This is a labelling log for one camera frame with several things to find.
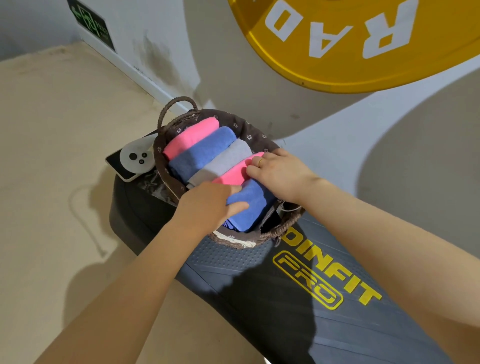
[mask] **baseboard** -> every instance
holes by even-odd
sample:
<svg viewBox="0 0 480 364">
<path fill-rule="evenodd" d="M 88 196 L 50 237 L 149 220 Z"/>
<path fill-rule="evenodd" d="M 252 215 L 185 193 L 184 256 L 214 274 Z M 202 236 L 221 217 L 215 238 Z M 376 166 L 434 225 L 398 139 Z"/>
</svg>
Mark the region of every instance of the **baseboard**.
<svg viewBox="0 0 480 364">
<path fill-rule="evenodd" d="M 157 101 L 165 105 L 174 97 L 179 95 L 170 95 L 168 92 L 163 90 L 159 87 L 156 83 L 154 83 L 149 78 L 145 77 L 142 73 L 138 70 L 133 68 L 128 62 L 126 62 L 122 57 L 120 57 L 117 53 L 112 51 L 108 46 L 106 46 L 102 41 L 100 41 L 97 37 L 91 34 L 88 30 L 83 28 L 82 26 L 78 26 L 80 37 L 82 40 L 91 46 L 94 50 L 100 53 L 103 57 L 109 60 L 115 67 L 117 67 L 120 71 L 126 74 L 130 79 L 132 79 L 136 84 L 138 84 L 141 88 L 143 88 L 146 92 L 152 95 Z M 177 103 L 170 108 L 174 114 L 180 115 L 188 111 L 188 107 L 182 105 L 181 103 Z"/>
</svg>

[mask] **basket handle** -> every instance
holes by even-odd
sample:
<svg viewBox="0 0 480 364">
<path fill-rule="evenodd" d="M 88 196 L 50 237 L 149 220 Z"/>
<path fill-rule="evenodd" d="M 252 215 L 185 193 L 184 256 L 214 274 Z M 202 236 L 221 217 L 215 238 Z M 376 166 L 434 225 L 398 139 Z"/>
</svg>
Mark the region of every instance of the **basket handle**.
<svg viewBox="0 0 480 364">
<path fill-rule="evenodd" d="M 180 115 L 180 116 L 177 116 L 175 119 L 173 119 L 171 122 L 169 122 L 169 124 L 177 121 L 180 117 L 185 117 L 185 116 L 190 116 L 190 115 L 194 115 L 194 114 L 197 114 L 199 113 L 199 110 L 198 110 L 198 107 L 197 107 L 197 104 L 195 103 L 195 101 L 188 97 L 188 96 L 179 96 L 179 97 L 176 97 L 172 100 L 170 100 L 168 102 L 168 104 L 165 105 L 165 107 L 162 109 L 162 112 L 160 113 L 160 116 L 158 117 L 158 124 L 157 124 L 157 129 L 160 131 L 160 128 L 162 127 L 162 122 L 163 122 L 163 118 L 165 117 L 167 111 L 169 108 L 171 108 L 173 105 L 175 105 L 177 102 L 180 102 L 180 101 L 188 101 L 192 104 L 193 106 L 193 110 L 190 110 L 188 112 L 186 112 L 185 114 L 183 115 Z"/>
</svg>

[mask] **green exit sign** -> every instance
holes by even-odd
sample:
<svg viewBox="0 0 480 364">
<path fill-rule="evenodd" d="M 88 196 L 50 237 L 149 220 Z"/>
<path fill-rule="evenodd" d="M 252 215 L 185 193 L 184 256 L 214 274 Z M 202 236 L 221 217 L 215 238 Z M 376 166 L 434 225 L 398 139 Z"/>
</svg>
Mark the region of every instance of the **green exit sign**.
<svg viewBox="0 0 480 364">
<path fill-rule="evenodd" d="M 77 19 L 78 24 L 86 28 L 90 33 L 115 50 L 112 38 L 107 29 L 107 24 L 93 10 L 77 0 L 67 0 L 70 10 Z"/>
</svg>

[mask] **yellow weight plate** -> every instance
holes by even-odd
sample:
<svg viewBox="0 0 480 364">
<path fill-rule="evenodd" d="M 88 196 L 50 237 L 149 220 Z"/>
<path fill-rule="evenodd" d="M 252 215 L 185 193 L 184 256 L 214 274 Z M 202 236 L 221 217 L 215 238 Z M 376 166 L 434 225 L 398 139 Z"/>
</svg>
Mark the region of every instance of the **yellow weight plate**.
<svg viewBox="0 0 480 364">
<path fill-rule="evenodd" d="M 285 78 L 334 93 L 417 81 L 480 53 L 479 0 L 228 0 Z"/>
</svg>

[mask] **black step platform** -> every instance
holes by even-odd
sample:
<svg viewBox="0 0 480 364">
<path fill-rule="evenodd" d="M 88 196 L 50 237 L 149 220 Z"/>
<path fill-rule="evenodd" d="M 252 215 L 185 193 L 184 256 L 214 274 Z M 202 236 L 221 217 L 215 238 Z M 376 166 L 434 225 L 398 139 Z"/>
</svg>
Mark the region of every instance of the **black step platform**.
<svg viewBox="0 0 480 364">
<path fill-rule="evenodd" d="M 175 211 L 147 190 L 115 179 L 110 224 L 137 255 Z M 272 364 L 451 364 L 308 214 L 277 247 L 203 239 L 177 280 Z"/>
</svg>

